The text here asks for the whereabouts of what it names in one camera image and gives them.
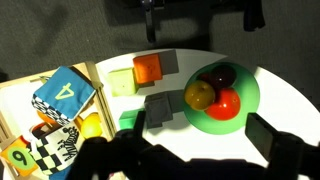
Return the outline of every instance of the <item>wooden box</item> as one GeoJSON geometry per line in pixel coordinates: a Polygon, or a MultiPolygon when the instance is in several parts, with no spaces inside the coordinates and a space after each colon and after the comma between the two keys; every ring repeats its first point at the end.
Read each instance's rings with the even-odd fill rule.
{"type": "MultiPolygon", "coordinates": [[[[96,89],[96,94],[91,100],[92,105],[84,110],[81,115],[88,115],[91,112],[98,112],[101,119],[101,126],[103,129],[103,135],[108,141],[110,141],[115,133],[116,128],[112,117],[109,115],[109,108],[102,91],[102,83],[99,80],[96,65],[93,62],[84,62],[76,64],[71,67],[73,70],[80,72],[91,82],[96,89]]],[[[17,137],[21,135],[23,128],[28,128],[34,125],[35,121],[31,120],[32,117],[28,117],[27,108],[24,108],[24,104],[30,103],[32,92],[36,90],[36,87],[41,85],[41,76],[52,76],[55,70],[35,74],[32,76],[7,81],[0,83],[0,148],[4,150],[10,145],[17,137]]],[[[17,174],[15,169],[11,167],[3,158],[1,158],[5,168],[9,171],[9,175],[12,179],[48,179],[38,168],[30,176],[22,177],[17,174]]]]}

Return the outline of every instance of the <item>white table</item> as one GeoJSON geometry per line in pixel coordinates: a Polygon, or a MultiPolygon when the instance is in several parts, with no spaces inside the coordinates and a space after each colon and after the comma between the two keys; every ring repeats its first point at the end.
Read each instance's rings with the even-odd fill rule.
{"type": "MultiPolygon", "coordinates": [[[[100,79],[109,102],[112,117],[119,129],[118,119],[123,111],[143,107],[148,94],[184,89],[188,79],[198,69],[216,61],[230,61],[224,55],[197,50],[177,49],[179,73],[165,75],[155,86],[142,88],[137,95],[112,97],[105,82],[108,72],[133,67],[136,56],[167,50],[152,50],[114,57],[97,64],[100,79]]],[[[295,88],[261,67],[247,67],[255,76],[260,88],[257,113],[279,131],[300,136],[306,143],[317,145],[320,141],[320,114],[295,88]]],[[[145,130],[144,138],[152,144],[161,144],[185,161],[191,158],[246,159],[267,166],[267,161],[246,138],[244,127],[227,135],[211,135],[193,127],[183,112],[175,113],[174,120],[163,123],[162,128],[145,130]]]]}

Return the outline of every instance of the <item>number 4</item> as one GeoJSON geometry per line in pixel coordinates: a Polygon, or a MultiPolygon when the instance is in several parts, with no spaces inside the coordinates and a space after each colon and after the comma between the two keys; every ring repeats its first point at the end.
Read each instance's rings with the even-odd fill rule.
{"type": "Polygon", "coordinates": [[[63,86],[61,91],[56,95],[56,100],[72,97],[74,95],[74,92],[70,89],[70,86],[71,83],[68,83],[67,85],[63,86]]]}

